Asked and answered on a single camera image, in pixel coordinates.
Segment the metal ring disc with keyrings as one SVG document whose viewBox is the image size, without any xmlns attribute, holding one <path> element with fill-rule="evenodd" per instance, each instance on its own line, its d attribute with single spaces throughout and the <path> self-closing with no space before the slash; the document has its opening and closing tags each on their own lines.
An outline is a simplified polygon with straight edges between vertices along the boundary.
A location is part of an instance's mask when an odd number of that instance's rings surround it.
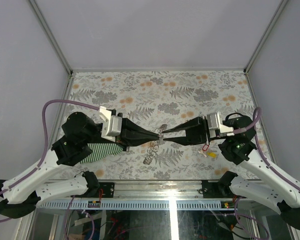
<svg viewBox="0 0 300 240">
<path fill-rule="evenodd" d="M 152 161 L 156 158 L 159 148 L 160 148 L 160 145 L 164 142 L 163 141 L 163 131 L 165 131 L 167 129 L 168 129 L 167 124 L 162 124 L 161 126 L 159 126 L 158 128 L 155 129 L 159 136 L 159 139 L 150 142 L 150 147 L 147 150 L 147 154 L 143 160 L 144 165 L 150 165 L 152 163 Z"/>
</svg>

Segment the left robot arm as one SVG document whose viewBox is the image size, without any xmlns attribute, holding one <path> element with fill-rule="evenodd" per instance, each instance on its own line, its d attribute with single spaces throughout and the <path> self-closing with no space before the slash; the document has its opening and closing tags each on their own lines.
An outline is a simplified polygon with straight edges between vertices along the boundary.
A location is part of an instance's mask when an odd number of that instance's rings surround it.
<svg viewBox="0 0 300 240">
<path fill-rule="evenodd" d="M 125 151 L 160 138 L 121 113 L 111 111 L 99 116 L 101 123 L 95 123 L 82 112 L 71 114 L 62 125 L 63 137 L 47 150 L 43 159 L 10 180 L 0 179 L 0 215 L 18 219 L 51 200 L 70 196 L 99 197 L 100 183 L 92 171 L 60 182 L 48 183 L 48 180 L 91 155 L 90 144 L 110 144 Z"/>
</svg>

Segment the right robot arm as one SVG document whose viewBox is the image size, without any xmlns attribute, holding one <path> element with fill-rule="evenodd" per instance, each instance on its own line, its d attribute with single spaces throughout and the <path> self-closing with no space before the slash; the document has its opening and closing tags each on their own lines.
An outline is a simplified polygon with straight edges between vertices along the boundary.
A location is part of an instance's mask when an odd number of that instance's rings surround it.
<svg viewBox="0 0 300 240">
<path fill-rule="evenodd" d="M 171 137 L 170 142 L 183 146 L 222 140 L 218 145 L 223 157 L 264 182 L 250 183 L 238 174 L 227 171 L 218 181 L 218 192 L 223 197 L 232 194 L 251 199 L 276 212 L 291 227 L 300 230 L 300 181 L 289 175 L 262 153 L 255 129 L 261 109 L 253 116 L 235 112 L 222 119 L 219 112 L 199 116 L 164 133 L 185 131 L 185 136 Z"/>
</svg>

